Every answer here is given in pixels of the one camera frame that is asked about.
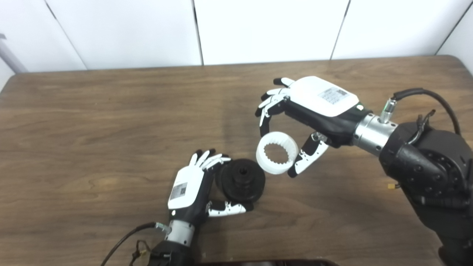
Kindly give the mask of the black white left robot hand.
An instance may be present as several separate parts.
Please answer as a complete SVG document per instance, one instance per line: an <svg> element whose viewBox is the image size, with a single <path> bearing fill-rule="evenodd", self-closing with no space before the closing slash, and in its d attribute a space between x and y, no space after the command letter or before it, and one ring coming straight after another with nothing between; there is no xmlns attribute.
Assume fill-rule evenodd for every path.
<svg viewBox="0 0 473 266"><path fill-rule="evenodd" d="M188 165L181 168L171 189L167 203L170 220L181 221L199 227L208 217L222 217L253 211L252 203L226 200L213 202L211 189L216 174L232 159L215 149L197 150Z"/></svg>

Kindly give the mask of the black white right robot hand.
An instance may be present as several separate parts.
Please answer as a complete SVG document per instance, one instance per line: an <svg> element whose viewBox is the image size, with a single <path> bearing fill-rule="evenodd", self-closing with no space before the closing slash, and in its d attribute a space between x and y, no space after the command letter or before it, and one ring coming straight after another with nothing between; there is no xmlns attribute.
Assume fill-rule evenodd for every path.
<svg viewBox="0 0 473 266"><path fill-rule="evenodd" d="M327 147L353 146L357 126L372 112L355 94L316 76L275 78L273 83L277 89L263 94L255 111L260 118L260 135L269 133L271 118L280 113L314 130L287 170L292 178L314 163Z"/></svg>

